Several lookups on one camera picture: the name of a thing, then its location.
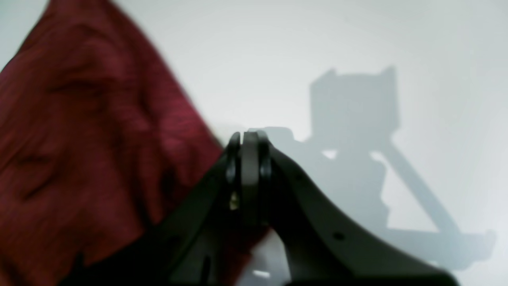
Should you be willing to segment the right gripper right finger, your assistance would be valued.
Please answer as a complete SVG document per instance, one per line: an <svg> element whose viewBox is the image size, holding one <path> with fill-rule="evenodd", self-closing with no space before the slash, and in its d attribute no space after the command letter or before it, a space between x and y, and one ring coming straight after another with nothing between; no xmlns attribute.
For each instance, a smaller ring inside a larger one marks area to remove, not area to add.
<svg viewBox="0 0 508 286"><path fill-rule="evenodd" d="M339 210L262 130L251 132L251 223L281 237L291 286L456 286Z"/></svg>

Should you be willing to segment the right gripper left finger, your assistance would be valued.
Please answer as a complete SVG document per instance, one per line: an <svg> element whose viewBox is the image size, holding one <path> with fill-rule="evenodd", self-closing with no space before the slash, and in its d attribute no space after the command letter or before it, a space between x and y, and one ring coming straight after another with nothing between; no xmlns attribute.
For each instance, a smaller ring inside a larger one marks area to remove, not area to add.
<svg viewBox="0 0 508 286"><path fill-rule="evenodd" d="M159 225L109 258L76 267L62 286L231 286L230 235L252 223L245 183L252 134L236 132L218 161Z"/></svg>

